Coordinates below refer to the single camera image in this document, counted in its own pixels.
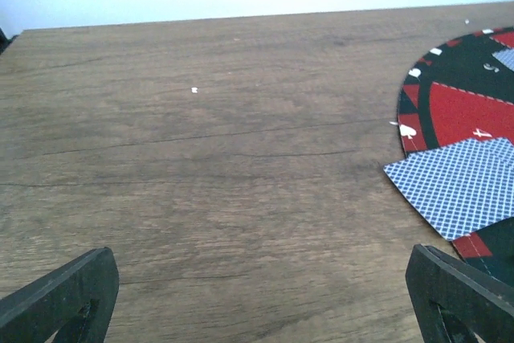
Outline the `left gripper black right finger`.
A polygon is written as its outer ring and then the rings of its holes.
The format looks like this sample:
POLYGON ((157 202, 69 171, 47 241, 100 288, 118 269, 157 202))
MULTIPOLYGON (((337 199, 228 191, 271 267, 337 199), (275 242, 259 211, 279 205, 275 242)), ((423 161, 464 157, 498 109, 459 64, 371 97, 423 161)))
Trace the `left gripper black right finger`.
POLYGON ((416 244, 406 285, 425 342, 513 341, 513 287, 493 276, 416 244))

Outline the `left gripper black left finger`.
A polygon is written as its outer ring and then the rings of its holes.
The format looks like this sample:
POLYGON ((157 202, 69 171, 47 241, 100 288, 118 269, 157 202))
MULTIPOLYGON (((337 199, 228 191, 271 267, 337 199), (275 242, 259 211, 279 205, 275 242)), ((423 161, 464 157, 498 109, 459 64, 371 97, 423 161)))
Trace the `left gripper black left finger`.
POLYGON ((90 250, 1 299, 2 342, 103 342, 119 291, 112 250, 90 250))

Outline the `dealt card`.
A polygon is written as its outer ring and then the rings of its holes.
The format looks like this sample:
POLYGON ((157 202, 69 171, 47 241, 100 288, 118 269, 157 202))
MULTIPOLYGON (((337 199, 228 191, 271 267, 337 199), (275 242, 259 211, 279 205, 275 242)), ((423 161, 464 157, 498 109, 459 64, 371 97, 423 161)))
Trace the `dealt card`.
POLYGON ((492 56, 498 62, 502 63, 506 68, 508 68, 511 71, 514 71, 514 49, 513 48, 493 52, 492 56))
POLYGON ((513 216, 513 143, 470 138, 384 166, 390 181, 447 241, 513 216))

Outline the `round red black poker mat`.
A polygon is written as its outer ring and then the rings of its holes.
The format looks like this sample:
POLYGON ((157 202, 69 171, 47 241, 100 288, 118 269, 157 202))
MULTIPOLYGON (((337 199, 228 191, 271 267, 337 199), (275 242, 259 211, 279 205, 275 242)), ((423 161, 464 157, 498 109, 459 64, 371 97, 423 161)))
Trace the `round red black poker mat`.
MULTIPOLYGON (((484 29, 432 48, 414 64, 398 97, 405 159, 470 138, 513 143, 513 71, 492 56, 509 48, 511 27, 484 29)), ((512 284, 513 216, 448 242, 472 267, 512 284)))

